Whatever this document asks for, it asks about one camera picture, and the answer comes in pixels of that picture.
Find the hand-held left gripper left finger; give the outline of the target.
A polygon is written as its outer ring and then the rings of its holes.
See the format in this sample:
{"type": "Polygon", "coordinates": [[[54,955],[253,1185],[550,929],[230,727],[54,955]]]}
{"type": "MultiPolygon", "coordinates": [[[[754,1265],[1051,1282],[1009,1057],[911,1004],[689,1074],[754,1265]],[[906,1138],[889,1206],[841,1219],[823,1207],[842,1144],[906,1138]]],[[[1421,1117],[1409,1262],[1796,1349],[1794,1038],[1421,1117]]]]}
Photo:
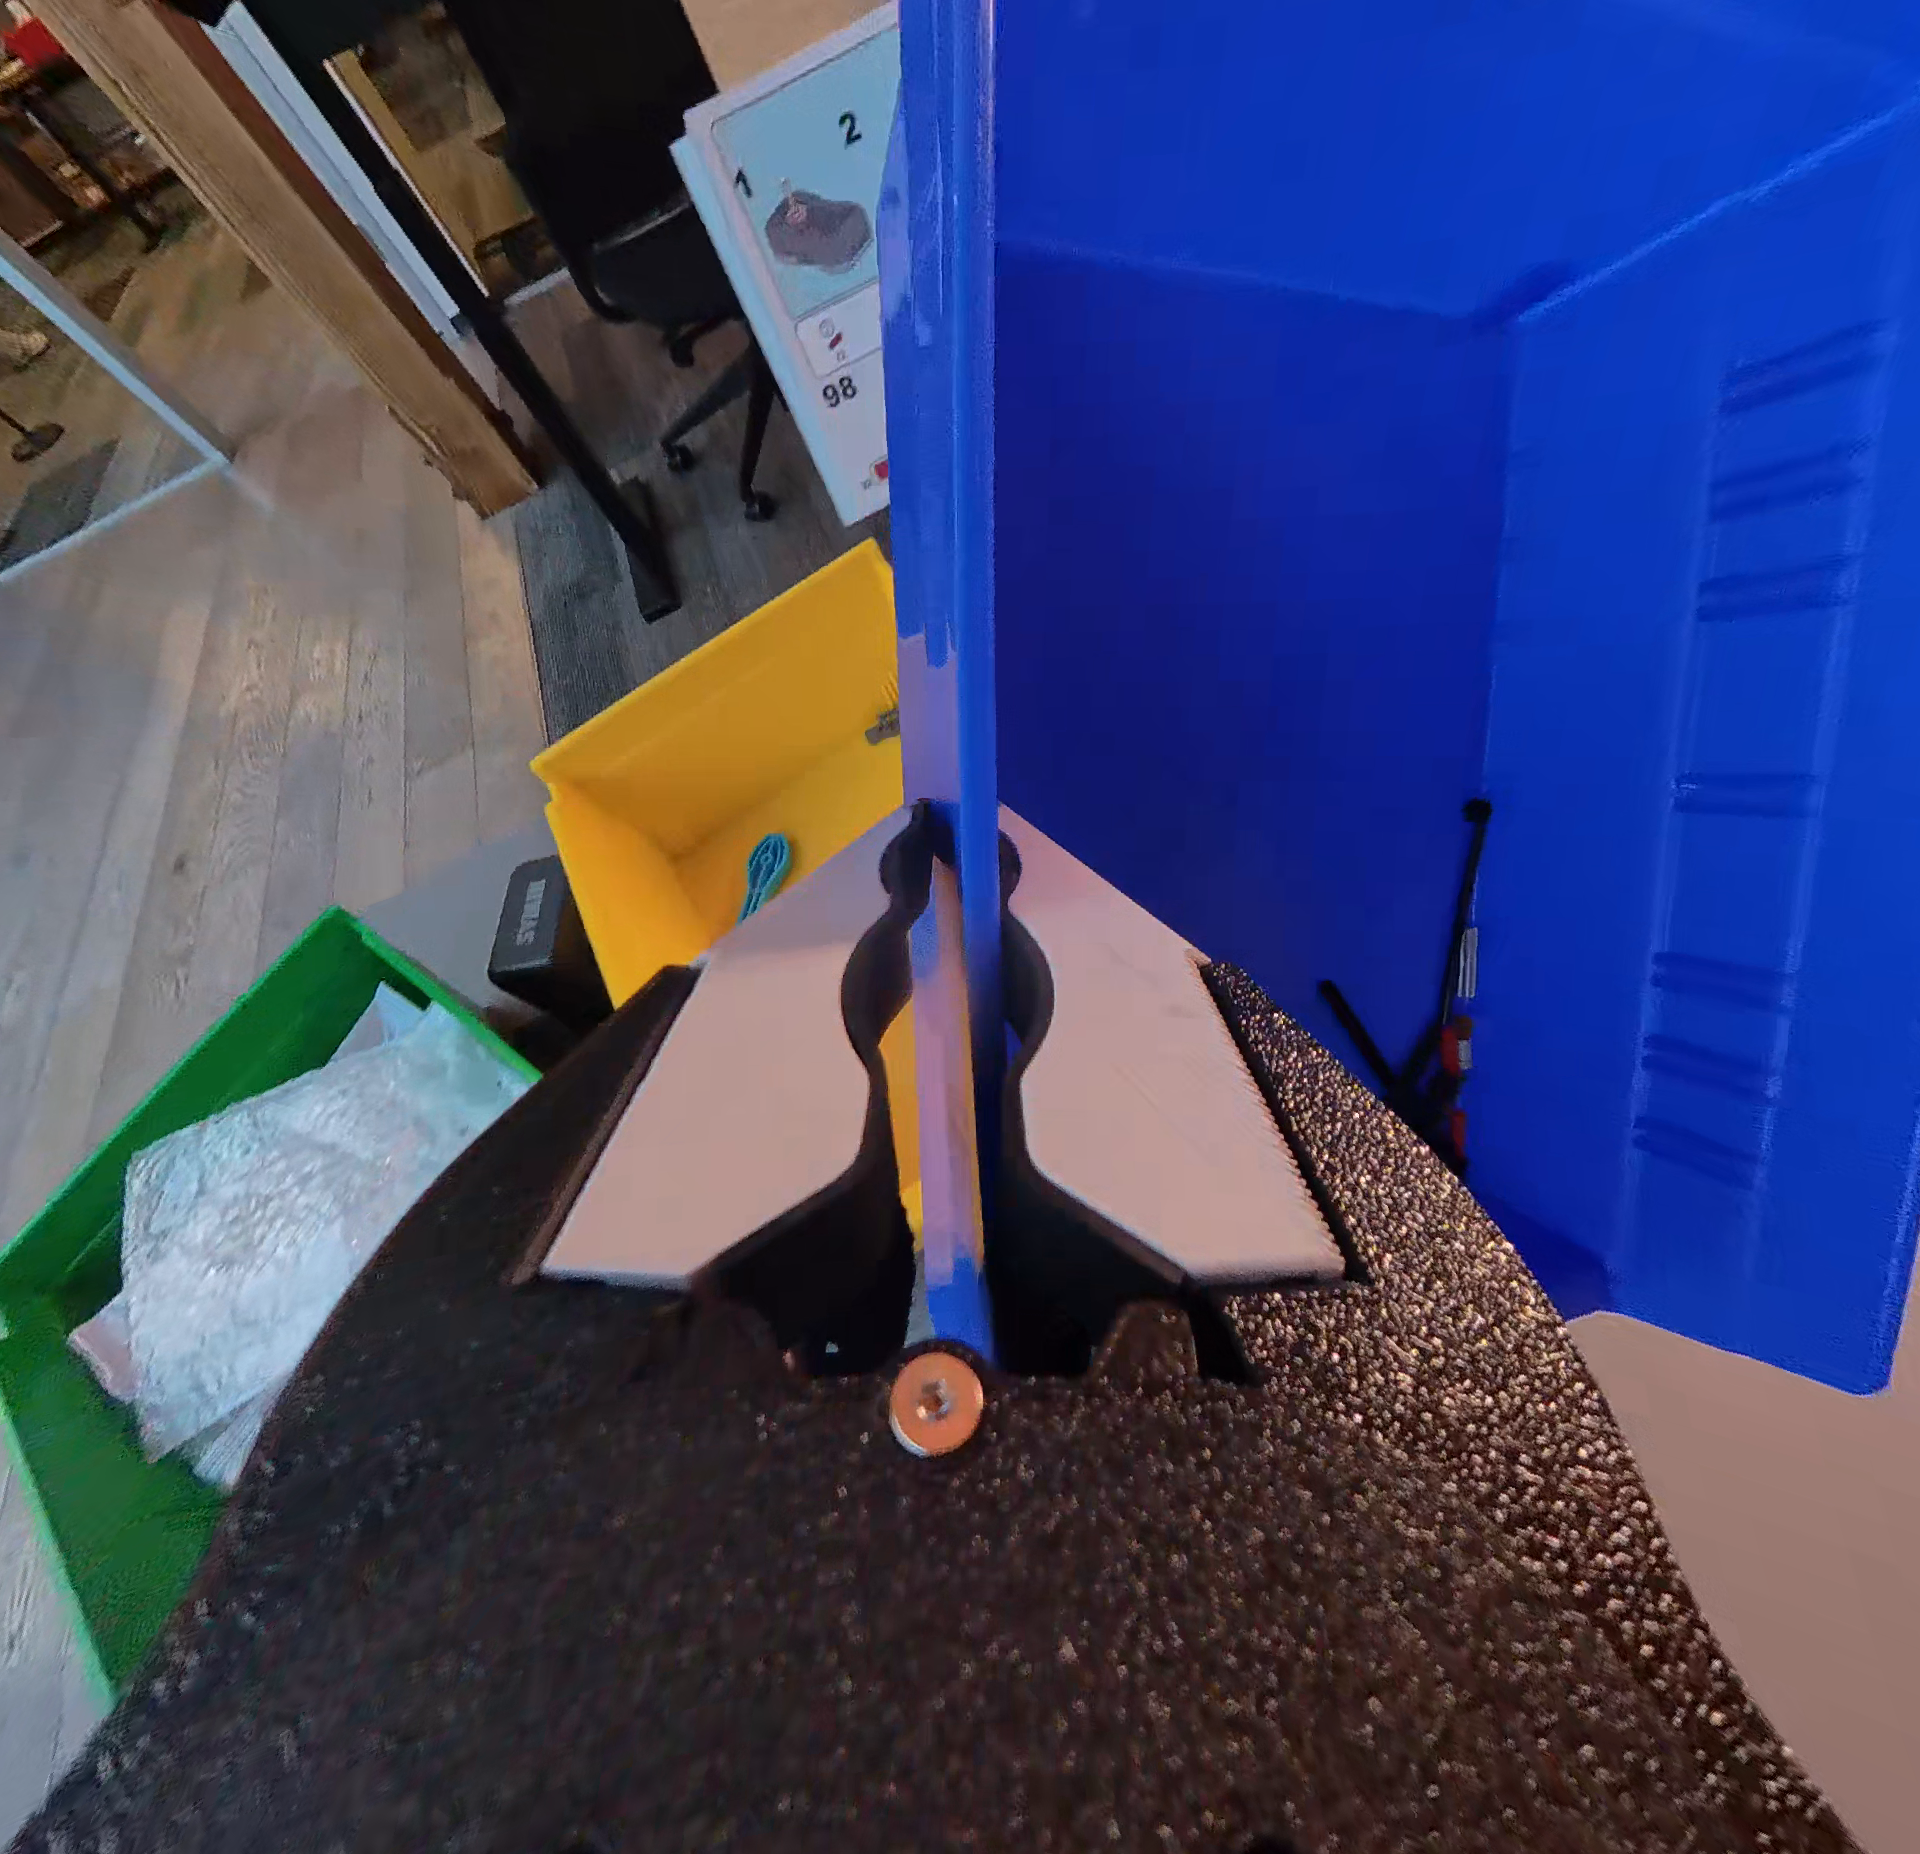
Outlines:
{"type": "Polygon", "coordinates": [[[915,824],[883,814],[689,971],[563,1194],[544,1275],[689,1292],[780,1219],[868,1184],[921,1238],[915,824]]]}

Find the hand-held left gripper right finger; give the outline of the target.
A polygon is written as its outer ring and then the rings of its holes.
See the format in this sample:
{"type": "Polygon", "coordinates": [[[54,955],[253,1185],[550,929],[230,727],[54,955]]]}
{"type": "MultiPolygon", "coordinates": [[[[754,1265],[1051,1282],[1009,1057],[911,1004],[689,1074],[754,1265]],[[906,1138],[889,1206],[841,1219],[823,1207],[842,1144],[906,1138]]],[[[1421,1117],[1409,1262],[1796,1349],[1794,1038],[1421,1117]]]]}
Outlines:
{"type": "Polygon", "coordinates": [[[1020,1152],[1116,1242],[1193,1282],[1332,1282],[1345,1258],[1206,987],[1209,962],[1000,811],[1020,1152]]]}

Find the yellow storage bin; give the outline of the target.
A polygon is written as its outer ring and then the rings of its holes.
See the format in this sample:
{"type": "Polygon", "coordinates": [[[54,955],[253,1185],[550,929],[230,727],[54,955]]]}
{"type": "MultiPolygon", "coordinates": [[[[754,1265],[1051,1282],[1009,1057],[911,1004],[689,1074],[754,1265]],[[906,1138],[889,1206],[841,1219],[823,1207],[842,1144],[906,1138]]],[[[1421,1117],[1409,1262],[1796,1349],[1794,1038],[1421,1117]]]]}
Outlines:
{"type": "Polygon", "coordinates": [[[734,928],[761,834],[795,889],[900,808],[897,741],[863,737],[896,699],[893,573],[863,542],[533,761],[611,1003],[734,928]]]}

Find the blue storage bin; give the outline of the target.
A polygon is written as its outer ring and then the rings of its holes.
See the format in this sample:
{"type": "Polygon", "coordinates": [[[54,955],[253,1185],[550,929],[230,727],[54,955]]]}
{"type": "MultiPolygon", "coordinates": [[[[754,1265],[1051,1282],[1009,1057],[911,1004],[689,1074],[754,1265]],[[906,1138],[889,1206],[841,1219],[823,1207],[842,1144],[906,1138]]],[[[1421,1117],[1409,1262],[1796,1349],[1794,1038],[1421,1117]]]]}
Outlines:
{"type": "Polygon", "coordinates": [[[1471,967],[1571,1314],[1916,1262],[1916,0],[897,0],[906,674],[1358,1074],[1471,967]]]}

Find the small black box device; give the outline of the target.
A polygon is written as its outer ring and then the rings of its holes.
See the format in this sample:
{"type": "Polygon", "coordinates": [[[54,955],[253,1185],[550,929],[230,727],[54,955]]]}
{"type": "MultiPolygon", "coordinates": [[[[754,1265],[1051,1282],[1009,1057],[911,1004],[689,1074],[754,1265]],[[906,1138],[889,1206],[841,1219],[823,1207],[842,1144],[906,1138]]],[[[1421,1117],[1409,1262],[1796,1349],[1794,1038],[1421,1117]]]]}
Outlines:
{"type": "Polygon", "coordinates": [[[614,1003],[557,855],[512,869],[486,974],[509,999],[575,1032],[611,1019],[614,1003]]]}

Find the clear plastic bags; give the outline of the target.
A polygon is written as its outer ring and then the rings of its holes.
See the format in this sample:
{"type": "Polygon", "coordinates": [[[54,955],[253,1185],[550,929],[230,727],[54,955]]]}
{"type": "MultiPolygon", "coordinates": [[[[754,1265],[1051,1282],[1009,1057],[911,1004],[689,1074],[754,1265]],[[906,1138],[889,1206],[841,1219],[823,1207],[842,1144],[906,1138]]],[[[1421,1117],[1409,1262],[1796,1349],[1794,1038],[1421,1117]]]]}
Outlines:
{"type": "Polygon", "coordinates": [[[66,1343],[141,1456],[230,1489],[358,1274],[529,1083],[380,985],[321,1067],[136,1148],[120,1287],[66,1343]]]}

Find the green storage bin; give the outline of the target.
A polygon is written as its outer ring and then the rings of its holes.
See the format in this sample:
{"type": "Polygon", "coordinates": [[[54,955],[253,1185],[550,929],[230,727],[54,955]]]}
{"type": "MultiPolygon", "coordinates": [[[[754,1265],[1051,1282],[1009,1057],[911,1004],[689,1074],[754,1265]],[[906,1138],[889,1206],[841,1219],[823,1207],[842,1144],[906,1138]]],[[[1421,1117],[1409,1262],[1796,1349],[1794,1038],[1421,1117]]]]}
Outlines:
{"type": "Polygon", "coordinates": [[[436,1004],[521,1081],[537,1079],[467,1003],[344,908],[324,910],[163,1073],[1,1254],[1,1412],[12,1471],[93,1688],[116,1697],[178,1604],[223,1506],[178,1456],[136,1450],[124,1405],[66,1338],[120,1287],[130,1157],[317,1068],[390,987],[436,1004]]]}

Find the black office chair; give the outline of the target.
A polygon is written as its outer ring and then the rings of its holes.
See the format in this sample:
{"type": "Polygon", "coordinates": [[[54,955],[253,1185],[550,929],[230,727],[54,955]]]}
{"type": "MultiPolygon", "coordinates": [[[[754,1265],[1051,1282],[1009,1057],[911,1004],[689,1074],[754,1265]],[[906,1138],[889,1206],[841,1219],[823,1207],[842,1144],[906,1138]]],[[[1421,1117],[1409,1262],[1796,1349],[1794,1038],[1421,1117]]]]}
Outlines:
{"type": "Polygon", "coordinates": [[[715,93],[669,0],[450,0],[502,116],[502,158],[588,308],[659,331],[675,367],[743,323],[673,161],[715,93]]]}

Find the building instruction booklet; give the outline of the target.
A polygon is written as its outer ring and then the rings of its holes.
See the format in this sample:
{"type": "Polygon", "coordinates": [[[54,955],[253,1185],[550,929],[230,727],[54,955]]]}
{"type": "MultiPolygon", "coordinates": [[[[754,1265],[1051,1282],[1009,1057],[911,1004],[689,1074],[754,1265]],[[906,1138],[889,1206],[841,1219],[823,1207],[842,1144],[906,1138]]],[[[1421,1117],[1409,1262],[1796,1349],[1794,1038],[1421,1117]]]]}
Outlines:
{"type": "Polygon", "coordinates": [[[670,157],[842,525],[892,496],[875,214],[896,119],[884,0],[683,114],[670,157]]]}

